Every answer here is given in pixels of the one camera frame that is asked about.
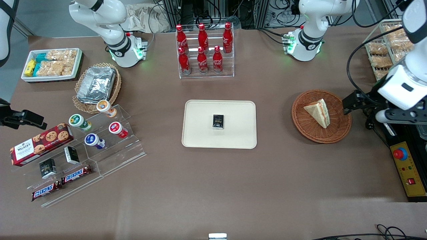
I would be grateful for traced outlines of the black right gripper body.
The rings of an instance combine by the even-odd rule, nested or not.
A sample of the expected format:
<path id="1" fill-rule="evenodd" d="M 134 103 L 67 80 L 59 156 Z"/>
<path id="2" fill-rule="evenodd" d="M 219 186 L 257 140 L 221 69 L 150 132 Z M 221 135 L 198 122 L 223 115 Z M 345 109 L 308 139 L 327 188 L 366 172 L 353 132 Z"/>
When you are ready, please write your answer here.
<path id="1" fill-rule="evenodd" d="M 22 116 L 23 113 L 21 111 L 12 110 L 9 102 L 2 98 L 0 99 L 0 126 L 18 129 L 19 126 L 25 124 Z"/>

